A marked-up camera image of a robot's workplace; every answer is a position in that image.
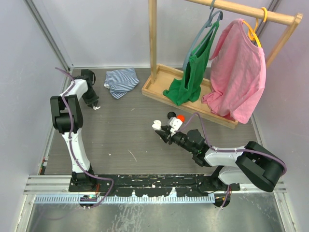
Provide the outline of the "white earbud case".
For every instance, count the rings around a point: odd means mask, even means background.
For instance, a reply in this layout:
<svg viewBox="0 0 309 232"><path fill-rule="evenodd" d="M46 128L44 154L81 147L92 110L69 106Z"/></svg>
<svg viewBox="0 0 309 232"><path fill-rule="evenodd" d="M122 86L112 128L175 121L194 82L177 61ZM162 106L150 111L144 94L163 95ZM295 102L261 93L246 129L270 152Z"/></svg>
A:
<svg viewBox="0 0 309 232"><path fill-rule="evenodd" d="M152 124L152 128L156 131L160 131L162 126L162 122L160 120L154 120Z"/></svg>

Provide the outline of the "black earbud charging case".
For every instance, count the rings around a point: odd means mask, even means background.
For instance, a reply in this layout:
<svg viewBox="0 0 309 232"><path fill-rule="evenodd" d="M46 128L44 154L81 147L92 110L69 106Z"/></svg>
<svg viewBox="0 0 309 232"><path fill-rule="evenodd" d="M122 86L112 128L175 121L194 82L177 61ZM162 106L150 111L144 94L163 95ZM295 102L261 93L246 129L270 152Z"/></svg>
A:
<svg viewBox="0 0 309 232"><path fill-rule="evenodd" d="M173 118L173 117L176 117L176 113L173 112L173 111L168 112L167 117L168 117L168 119L171 119L171 118Z"/></svg>

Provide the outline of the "orange earbud case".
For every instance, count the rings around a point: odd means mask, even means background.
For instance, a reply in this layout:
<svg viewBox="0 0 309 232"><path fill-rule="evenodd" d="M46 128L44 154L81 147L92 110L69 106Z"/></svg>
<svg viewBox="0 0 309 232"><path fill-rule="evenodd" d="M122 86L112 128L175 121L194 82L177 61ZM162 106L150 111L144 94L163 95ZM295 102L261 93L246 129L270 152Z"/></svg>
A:
<svg viewBox="0 0 309 232"><path fill-rule="evenodd" d="M185 122L185 116L183 115L177 115L177 119L179 119L181 122Z"/></svg>

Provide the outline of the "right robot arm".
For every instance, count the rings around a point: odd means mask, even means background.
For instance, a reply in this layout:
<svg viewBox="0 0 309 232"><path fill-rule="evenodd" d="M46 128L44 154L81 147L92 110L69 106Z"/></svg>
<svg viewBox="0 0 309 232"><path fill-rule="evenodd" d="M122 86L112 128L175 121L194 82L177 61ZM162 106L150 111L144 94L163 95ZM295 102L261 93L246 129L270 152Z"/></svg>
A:
<svg viewBox="0 0 309 232"><path fill-rule="evenodd" d="M253 141L237 148L217 148L207 145L197 129L184 134L174 132L170 126L152 127L166 144L176 144L191 153L199 166L216 166L211 179L216 190L231 184L253 184L262 191L272 192L287 171L281 159Z"/></svg>

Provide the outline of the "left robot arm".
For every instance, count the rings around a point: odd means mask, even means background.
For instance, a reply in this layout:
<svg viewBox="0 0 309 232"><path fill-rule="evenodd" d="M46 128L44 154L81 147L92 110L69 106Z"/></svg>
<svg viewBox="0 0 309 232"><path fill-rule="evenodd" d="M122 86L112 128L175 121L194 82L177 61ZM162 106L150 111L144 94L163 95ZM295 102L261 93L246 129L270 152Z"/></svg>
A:
<svg viewBox="0 0 309 232"><path fill-rule="evenodd" d="M88 69L81 70L81 74L77 77L72 77L62 69L59 70L71 79L71 83L63 93L50 98L53 127L62 135L70 154L71 184L85 191L92 191L97 185L97 180L94 178L82 141L84 118L79 100L83 99L85 104L94 110L99 109L99 97L93 89L96 76Z"/></svg>

